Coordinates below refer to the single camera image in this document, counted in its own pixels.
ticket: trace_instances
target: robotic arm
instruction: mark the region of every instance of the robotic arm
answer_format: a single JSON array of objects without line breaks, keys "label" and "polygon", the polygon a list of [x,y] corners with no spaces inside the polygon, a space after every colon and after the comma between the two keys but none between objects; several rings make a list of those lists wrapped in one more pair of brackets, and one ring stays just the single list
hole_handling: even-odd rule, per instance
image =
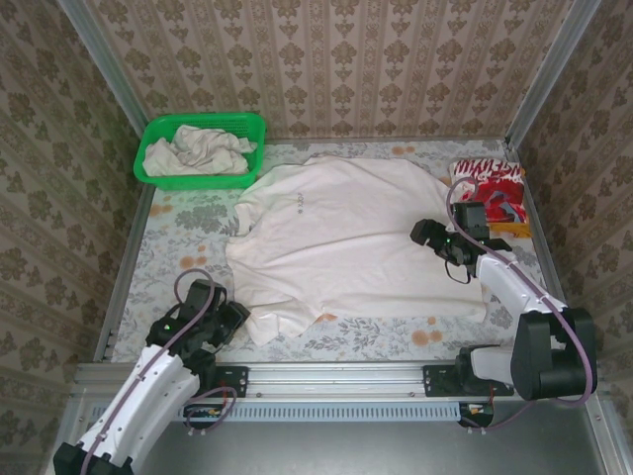
[{"label": "robotic arm", "polygon": [[[587,355],[591,391],[595,390],[595,336],[591,316],[584,309],[571,309],[550,296],[531,278],[519,275],[510,246],[490,239],[482,203],[452,205],[455,224],[483,246],[460,233],[449,233],[433,220],[418,222],[411,239],[428,245],[448,265],[465,265],[470,282],[479,278],[499,297],[510,314],[519,318],[514,347],[497,345],[462,348],[456,361],[460,385],[465,393],[473,387],[499,381],[513,386],[525,400],[560,398],[585,391],[586,365],[572,337],[563,329],[545,300],[560,312]],[[493,249],[494,255],[487,249]]]},{"label": "robotic arm", "polygon": [[[208,309],[201,314],[205,306]],[[147,346],[106,413],[76,445],[64,443],[57,450],[53,458],[55,474],[138,473],[179,408],[195,395],[230,385],[230,373],[219,374],[215,353],[202,349],[202,344],[211,344],[217,351],[231,340],[248,315],[240,304],[226,299],[224,287],[196,280],[185,302],[151,326]],[[174,337],[187,326],[182,336]]]}]

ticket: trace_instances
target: table surface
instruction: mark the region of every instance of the table surface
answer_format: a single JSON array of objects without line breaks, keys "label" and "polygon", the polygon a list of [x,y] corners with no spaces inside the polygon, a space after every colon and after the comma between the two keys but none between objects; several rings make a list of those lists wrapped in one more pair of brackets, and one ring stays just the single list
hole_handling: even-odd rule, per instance
[{"label": "table surface", "polygon": [[[500,141],[346,142],[266,145],[262,174],[284,163],[304,163],[320,155],[404,158],[443,181],[448,164],[459,158],[504,159]],[[237,230],[233,205],[240,190],[156,190],[144,230],[130,294],[112,360],[136,361],[151,324],[175,304],[173,283],[184,269],[202,267],[232,293],[226,242]],[[503,236],[519,264],[543,284],[529,238]],[[183,279],[183,297],[195,275]],[[278,336],[256,346],[245,329],[219,354],[223,362],[381,361],[452,359],[462,346],[512,343],[517,320],[484,288],[487,315],[482,324],[466,319],[349,319],[323,316],[296,338]]]}]

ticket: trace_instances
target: wall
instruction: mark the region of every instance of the wall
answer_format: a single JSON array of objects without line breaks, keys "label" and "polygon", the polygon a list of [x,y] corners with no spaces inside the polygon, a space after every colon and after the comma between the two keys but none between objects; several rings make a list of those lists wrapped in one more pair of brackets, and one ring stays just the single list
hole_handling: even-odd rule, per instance
[{"label": "wall", "polygon": [[88,0],[150,118],[269,138],[500,137],[571,0]]},{"label": "wall", "polygon": [[633,2],[602,1],[519,155],[569,302],[633,434]]},{"label": "wall", "polygon": [[38,473],[92,358],[137,143],[54,1],[0,2],[0,473]]}]

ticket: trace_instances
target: red and white package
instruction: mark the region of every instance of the red and white package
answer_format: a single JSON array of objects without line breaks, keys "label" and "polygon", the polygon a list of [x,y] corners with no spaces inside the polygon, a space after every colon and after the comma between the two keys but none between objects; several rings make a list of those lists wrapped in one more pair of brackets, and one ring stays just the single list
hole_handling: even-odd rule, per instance
[{"label": "red and white package", "polygon": [[521,166],[495,158],[463,159],[449,166],[451,181],[471,176],[479,182],[477,195],[472,197],[475,185],[464,182],[457,186],[455,202],[484,202],[489,223],[526,223],[523,207],[523,180]]}]

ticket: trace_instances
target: green basket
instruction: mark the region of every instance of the green basket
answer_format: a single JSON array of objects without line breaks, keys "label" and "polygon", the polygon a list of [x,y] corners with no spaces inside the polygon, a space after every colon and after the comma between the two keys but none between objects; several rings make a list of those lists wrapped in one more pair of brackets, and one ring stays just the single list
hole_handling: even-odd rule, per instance
[{"label": "green basket", "polygon": [[[148,145],[165,138],[171,142],[180,126],[194,126],[200,129],[222,129],[238,138],[246,137],[257,143],[253,153],[245,153],[248,173],[243,175],[174,175],[147,176],[142,166]],[[174,114],[151,121],[142,135],[135,160],[135,176],[143,183],[150,183],[161,190],[213,190],[227,188],[247,188],[255,182],[264,159],[264,136],[266,123],[257,114],[229,112],[222,114]]]}]

